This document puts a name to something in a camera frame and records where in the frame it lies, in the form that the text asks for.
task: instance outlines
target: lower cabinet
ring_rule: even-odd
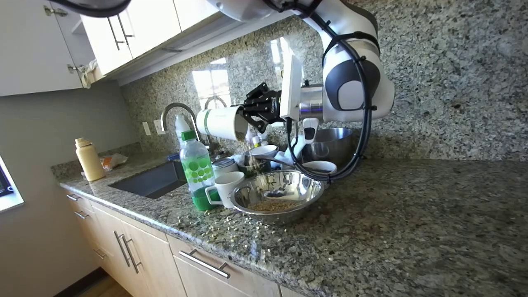
[[[132,295],[300,295],[107,206],[69,193],[66,196],[99,265]]]
[[[132,295],[185,297],[178,269],[163,232],[84,198],[81,229],[99,265]]]
[[[188,297],[279,297],[279,285],[226,260],[168,237]]]

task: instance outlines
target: upper cabinet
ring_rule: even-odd
[[[102,74],[181,31],[171,0],[133,0],[115,16],[82,16],[82,23]]]
[[[94,51],[86,36],[81,15],[64,10],[56,3],[48,3],[43,6],[44,13],[49,18],[54,18],[62,33],[62,39],[67,46],[69,56],[72,59],[72,66],[79,71],[86,71],[81,67],[87,67],[91,61],[94,61]]]
[[[173,0],[176,5],[181,29],[188,29],[193,24],[209,18],[218,10],[206,0]]]
[[[38,0],[0,0],[0,6],[0,95],[81,87],[79,64],[59,28],[59,21],[67,18],[74,23],[79,15]],[[71,31],[64,34],[72,38],[72,44],[81,43]]]

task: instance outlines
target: white wall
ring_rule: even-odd
[[[0,97],[0,155],[25,198],[0,213],[0,295],[53,295],[95,267],[49,170],[74,160],[77,135],[99,151],[137,140],[115,82]]]

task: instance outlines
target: cable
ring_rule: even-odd
[[[369,102],[369,94],[364,84],[364,77],[363,77],[363,64],[359,61],[359,54],[345,41],[345,38],[341,38],[340,34],[336,34],[331,28],[330,28],[330,21],[323,21],[317,13],[312,13],[310,18],[325,31],[330,34],[330,38],[335,41],[335,44],[341,46],[348,56],[351,57],[351,61],[356,64],[358,67],[358,79],[363,85],[363,100],[364,100],[364,114],[363,114],[363,125],[361,125],[361,133],[358,138],[358,145],[355,148],[353,156],[348,160],[348,163],[336,173],[317,173],[312,171],[308,168],[305,168],[295,156],[293,153],[293,147],[290,145],[290,132],[292,132],[292,118],[285,118],[285,128],[287,128],[287,147],[292,153],[293,163],[295,166],[307,175],[312,180],[318,180],[318,181],[326,181],[326,183],[335,183],[336,180],[348,176],[351,171],[356,170],[356,166],[359,165],[368,138],[369,138],[369,130],[371,130],[371,102]]]

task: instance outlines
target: mixing bowl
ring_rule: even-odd
[[[328,160],[343,166],[353,155],[353,130],[351,127],[318,128],[312,143],[302,150],[303,161]]]
[[[260,173],[234,188],[232,206],[251,217],[285,224],[300,217],[326,186],[298,170]]]

